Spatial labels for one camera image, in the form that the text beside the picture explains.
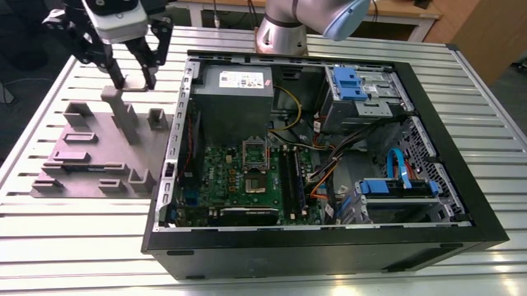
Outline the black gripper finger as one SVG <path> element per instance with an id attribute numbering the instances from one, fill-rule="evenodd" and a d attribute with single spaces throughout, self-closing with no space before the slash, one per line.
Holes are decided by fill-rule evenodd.
<path id="1" fill-rule="evenodd" d="M 100 71 L 108 73 L 115 88 L 122 89 L 124 76 L 114 58 L 112 47 L 103 43 L 84 6 L 64 4 L 63 8 L 52 9 L 43 25 L 78 61 L 83 64 L 94 63 Z"/>
<path id="2" fill-rule="evenodd" d="M 146 79 L 146 88 L 154 89 L 156 85 L 156 72 L 159 66 L 167 61 L 170 42 L 174 31 L 174 21 L 171 17 L 163 17 L 160 20 L 154 19 L 151 31 L 158 38 L 158 48 L 152 50 L 146 41 L 146 37 L 135 38 L 126 42 L 131 54 L 135 56 L 142 66 L 143 77 Z"/>

